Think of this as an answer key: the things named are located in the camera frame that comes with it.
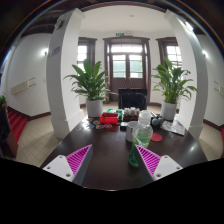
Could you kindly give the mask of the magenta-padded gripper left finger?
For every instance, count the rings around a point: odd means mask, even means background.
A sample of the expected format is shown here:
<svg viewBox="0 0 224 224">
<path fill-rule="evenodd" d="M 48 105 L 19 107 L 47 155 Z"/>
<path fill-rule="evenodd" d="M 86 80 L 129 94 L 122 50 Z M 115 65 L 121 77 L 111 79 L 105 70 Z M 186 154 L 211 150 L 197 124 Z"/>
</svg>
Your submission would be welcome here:
<svg viewBox="0 0 224 224">
<path fill-rule="evenodd" d="M 67 156 L 58 155 L 44 170 L 81 186 L 92 156 L 92 145 L 87 145 Z"/>
</svg>

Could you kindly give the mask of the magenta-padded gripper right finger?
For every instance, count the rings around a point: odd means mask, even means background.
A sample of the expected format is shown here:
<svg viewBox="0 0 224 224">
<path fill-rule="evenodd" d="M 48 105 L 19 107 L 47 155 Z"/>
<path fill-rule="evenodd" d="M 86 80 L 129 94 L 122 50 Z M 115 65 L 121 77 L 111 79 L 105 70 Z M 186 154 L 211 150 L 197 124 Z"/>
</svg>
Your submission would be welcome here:
<svg viewBox="0 0 224 224">
<path fill-rule="evenodd" d="M 135 157 L 137 159 L 143 185 L 160 180 L 182 169 L 182 167 L 168 155 L 159 156 L 149 149 L 138 145 L 136 145 Z"/>
</svg>

